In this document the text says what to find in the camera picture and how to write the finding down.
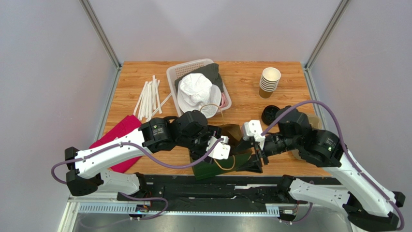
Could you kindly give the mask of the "green paper bag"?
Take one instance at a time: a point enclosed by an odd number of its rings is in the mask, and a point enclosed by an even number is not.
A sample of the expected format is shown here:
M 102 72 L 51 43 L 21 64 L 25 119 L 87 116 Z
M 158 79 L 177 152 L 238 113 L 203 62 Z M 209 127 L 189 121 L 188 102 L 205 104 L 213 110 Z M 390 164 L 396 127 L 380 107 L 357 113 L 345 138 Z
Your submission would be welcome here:
M 213 138 L 206 146 L 211 146 L 221 137 L 225 140 L 216 145 L 213 151 L 200 163 L 192 166 L 192 171 L 197 180 L 209 179 L 221 174 L 236 172 L 241 165 L 250 160 L 251 149 L 235 152 L 242 133 L 238 124 L 226 124 L 224 116 L 221 116 L 222 124 L 210 126 L 209 132 Z

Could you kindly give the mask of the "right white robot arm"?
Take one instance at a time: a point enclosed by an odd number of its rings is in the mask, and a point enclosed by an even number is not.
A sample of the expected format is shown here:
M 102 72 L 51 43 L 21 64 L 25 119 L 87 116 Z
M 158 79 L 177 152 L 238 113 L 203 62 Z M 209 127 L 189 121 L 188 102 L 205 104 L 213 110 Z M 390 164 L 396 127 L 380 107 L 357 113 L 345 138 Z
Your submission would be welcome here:
M 260 121 L 245 122 L 237 152 L 253 148 L 252 156 L 240 169 L 262 172 L 268 157 L 287 151 L 298 152 L 307 163 L 332 174 L 345 190 L 333 190 L 284 175 L 277 185 L 277 197 L 286 203 L 304 201 L 344 214 L 353 225 L 368 232 L 402 230 L 405 219 L 400 208 L 405 195 L 379 184 L 353 157 L 342 136 L 315 129 L 309 118 L 290 106 L 276 113 L 277 133 L 266 133 Z

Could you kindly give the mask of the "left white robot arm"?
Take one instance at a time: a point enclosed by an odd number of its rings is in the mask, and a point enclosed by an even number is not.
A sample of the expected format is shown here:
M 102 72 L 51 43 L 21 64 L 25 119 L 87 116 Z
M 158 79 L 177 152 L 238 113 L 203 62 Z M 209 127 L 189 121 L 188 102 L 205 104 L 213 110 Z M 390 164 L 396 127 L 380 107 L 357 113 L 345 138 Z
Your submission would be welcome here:
M 74 147 L 65 149 L 68 172 L 66 185 L 73 196 L 85 196 L 100 191 L 119 191 L 132 195 L 141 191 L 140 174 L 122 174 L 109 167 L 132 158 L 147 156 L 159 151 L 170 151 L 176 146 L 189 149 L 200 158 L 227 159 L 230 153 L 228 138 L 220 135 L 221 129 L 208 125 L 207 118 L 197 110 L 180 117 L 153 118 L 139 128 L 111 142 L 88 150 Z

